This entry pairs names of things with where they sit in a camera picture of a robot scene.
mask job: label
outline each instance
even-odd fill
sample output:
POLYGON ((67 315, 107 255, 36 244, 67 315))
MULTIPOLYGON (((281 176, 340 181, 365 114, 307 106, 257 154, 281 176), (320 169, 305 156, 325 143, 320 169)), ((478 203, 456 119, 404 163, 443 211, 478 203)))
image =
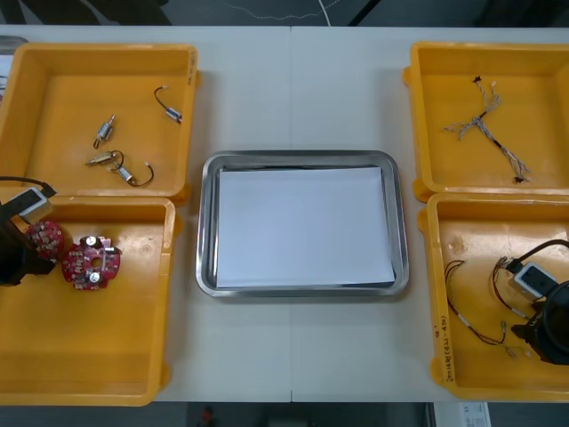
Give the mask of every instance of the label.
POLYGON ((449 327, 446 316, 441 316, 441 329, 435 330, 435 336, 443 339, 443 349, 445 351, 445 381, 452 383, 454 381, 453 375, 453 352, 451 351, 451 339, 449 338, 449 327))
POLYGON ((461 416, 462 427, 492 427, 485 402, 462 402, 461 416))

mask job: tray rim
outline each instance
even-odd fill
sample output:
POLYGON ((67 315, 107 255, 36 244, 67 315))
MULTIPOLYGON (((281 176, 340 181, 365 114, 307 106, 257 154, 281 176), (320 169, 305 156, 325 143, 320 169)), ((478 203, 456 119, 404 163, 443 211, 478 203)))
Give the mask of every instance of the tray rim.
POLYGON ((375 150, 246 150, 246 151, 221 151, 213 154, 204 163, 202 174, 202 194, 200 197, 199 222, 197 231, 197 249, 196 249, 196 281, 199 287, 206 294, 213 297, 267 297, 267 296, 394 296, 401 293, 408 282, 409 278, 409 260, 405 235, 405 219, 403 216, 403 205, 401 198, 401 189, 399 182, 399 173, 395 160, 382 151, 375 150), (381 168, 383 174, 383 186, 386 191, 386 213, 388 218, 388 229, 390 236, 391 255, 394 270, 396 271, 396 279, 391 286, 384 287, 363 287, 363 286, 274 286, 271 288, 258 287, 241 287, 241 288, 224 288, 218 289, 208 277, 208 266, 210 263, 210 255, 212 244, 212 235, 208 230, 211 227, 212 218, 209 212, 212 208, 212 194, 214 192, 211 167, 214 162, 222 162, 227 157, 238 157, 246 161, 247 159, 257 159, 261 162, 269 159, 288 159, 294 165, 311 167, 311 166, 344 166, 344 167, 362 167, 378 166, 377 163, 369 161, 369 158, 379 158, 383 162, 381 168), (336 162, 330 163, 332 158, 349 158, 363 157, 368 159, 367 162, 355 163, 353 165, 342 164, 336 162))

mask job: red circuit board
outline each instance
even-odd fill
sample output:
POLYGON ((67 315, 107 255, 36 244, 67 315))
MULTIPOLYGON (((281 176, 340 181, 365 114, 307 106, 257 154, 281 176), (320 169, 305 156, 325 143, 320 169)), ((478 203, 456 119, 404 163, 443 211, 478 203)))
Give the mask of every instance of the red circuit board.
POLYGON ((39 256, 56 263, 63 255, 65 237, 61 227, 53 221, 30 225, 25 235, 36 244, 39 256))
POLYGON ((116 277, 121 254, 112 246, 110 238, 98 237, 94 245, 87 243, 89 238, 81 238, 79 245, 73 244, 69 248, 61 269, 65 280, 74 282, 75 289, 96 291, 107 287, 108 281, 116 277))

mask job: wire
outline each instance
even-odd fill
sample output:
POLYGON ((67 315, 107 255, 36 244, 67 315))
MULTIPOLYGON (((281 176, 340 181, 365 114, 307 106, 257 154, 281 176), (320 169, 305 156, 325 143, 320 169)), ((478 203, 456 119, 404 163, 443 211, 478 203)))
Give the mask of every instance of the wire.
POLYGON ((552 240, 548 240, 547 242, 542 243, 541 245, 537 245, 534 249, 529 252, 526 252, 519 258, 514 258, 507 266, 506 270, 511 273, 517 273, 522 269, 520 264, 528 259, 530 256, 537 254, 539 251, 542 251, 546 247, 553 246, 553 245, 561 245, 569 248, 569 242, 567 240, 563 240, 562 238, 554 238, 552 240))
POLYGON ((168 87, 168 86, 160 86, 160 87, 157 87, 156 90, 154 91, 154 97, 156 98, 156 100, 158 101, 158 103, 159 103, 162 107, 164 107, 165 110, 168 110, 168 107, 166 107, 166 105, 165 105, 163 102, 160 101, 160 98, 158 98, 158 92, 161 91, 161 90, 163 90, 163 89, 166 89, 167 87, 168 87))
POLYGON ((135 180, 130 180, 127 181, 128 185, 131 187, 144 187, 146 185, 149 185, 154 180, 154 169, 152 169, 152 166, 149 162, 146 162, 144 165, 146 165, 146 167, 150 170, 150 178, 148 178, 148 180, 142 184, 137 184, 135 180))
POLYGON ((553 345, 555 345, 562 352, 569 353, 569 347, 559 342, 559 340, 555 337, 553 331, 551 331, 551 328, 549 326, 549 312, 551 311, 551 304, 553 304, 555 296, 562 289, 565 289, 566 287, 569 287, 569 280, 557 286, 553 291, 551 291, 551 293, 549 293, 549 295, 547 295, 547 301, 545 302, 545 306, 543 307, 543 312, 541 314, 542 315, 541 324, 543 325, 543 330, 545 331, 545 335, 548 336, 553 345))
POLYGON ((30 184, 39 185, 42 188, 42 194, 47 198, 57 194, 52 186, 47 182, 32 180, 31 178, 24 178, 23 176, 0 176, 0 181, 28 182, 30 184))
POLYGON ((445 267, 445 286, 446 286, 446 302, 448 303, 448 306, 451 308, 453 313, 461 320, 461 322, 464 324, 464 326, 466 326, 472 332, 472 334, 474 334, 480 341, 482 341, 483 343, 488 344, 488 345, 503 345, 504 347, 506 347, 506 350, 508 350, 508 353, 512 354, 512 353, 510 353, 511 349, 504 344, 504 341, 506 340, 506 322, 504 322, 502 320, 502 322, 500 323, 500 325, 501 325, 501 339, 498 341, 494 338, 491 338, 490 336, 479 333, 466 320, 466 318, 464 316, 462 316, 459 313, 459 311, 454 307, 454 304, 451 301, 451 298, 449 296, 452 293, 451 278, 453 278, 454 272, 456 272, 456 270, 459 267, 464 265, 465 262, 466 261, 463 261, 463 260, 454 260, 454 261, 451 261, 448 264, 446 264, 446 267, 445 267))
POLYGON ((109 169, 110 172, 116 172, 116 171, 118 171, 121 167, 123 167, 123 165, 124 165, 124 153, 123 153, 120 149, 113 149, 113 150, 110 152, 111 155, 112 155, 112 154, 115 154, 115 153, 118 153, 118 154, 121 155, 121 163, 118 164, 117 162, 115 162, 115 164, 116 164, 115 169, 113 169, 113 168, 109 169))
POLYGON ((513 311, 514 313, 516 313, 518 316, 525 318, 526 320, 529 320, 530 317, 527 316, 526 314, 522 313, 520 310, 517 310, 515 308, 513 308, 511 305, 509 305, 501 296, 500 291, 498 290, 498 274, 500 272, 500 269, 503 269, 506 266, 506 263, 508 261, 508 258, 506 258, 505 256, 502 256, 500 259, 498 259, 498 261, 496 262, 496 264, 494 265, 494 268, 492 270, 492 273, 490 274, 490 281, 492 282, 492 287, 494 289, 494 294, 496 295, 496 298, 498 298, 498 300, 502 303, 502 305, 504 307, 506 307, 508 310, 513 311))
MULTIPOLYGON (((337 3, 341 2, 342 0, 335 0, 334 2, 328 4, 325 9, 330 9, 332 6, 335 6, 337 3)), ((259 16, 259 15, 255 15, 253 12, 251 12, 248 9, 245 9, 244 7, 241 6, 235 6, 233 4, 229 4, 229 3, 225 3, 225 5, 231 9, 236 9, 238 11, 243 11, 245 13, 247 13, 249 16, 252 16, 253 18, 255 18, 256 20, 304 20, 306 18, 310 18, 310 17, 316 17, 316 16, 320 16, 322 14, 322 11, 319 12, 314 12, 314 13, 306 13, 302 16, 297 16, 297 15, 286 15, 286 16, 259 16)))
POLYGON ((326 23, 328 24, 328 27, 331 27, 332 24, 330 23, 330 18, 328 18, 328 12, 326 11, 326 8, 324 7, 324 3, 322 3, 322 0, 318 0, 318 2, 320 3, 320 7, 322 8, 322 13, 324 14, 324 17, 326 18, 326 23))

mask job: gray floor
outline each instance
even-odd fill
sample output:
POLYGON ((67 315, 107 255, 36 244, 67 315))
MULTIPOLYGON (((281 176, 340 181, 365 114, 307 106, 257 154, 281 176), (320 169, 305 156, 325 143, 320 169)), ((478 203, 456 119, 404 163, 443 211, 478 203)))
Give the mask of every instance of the gray floor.
MULTIPOLYGON (((424 404, 212 404, 215 427, 422 427, 424 404)), ((127 407, 1 407, 0 426, 196 427, 205 404, 127 407)))

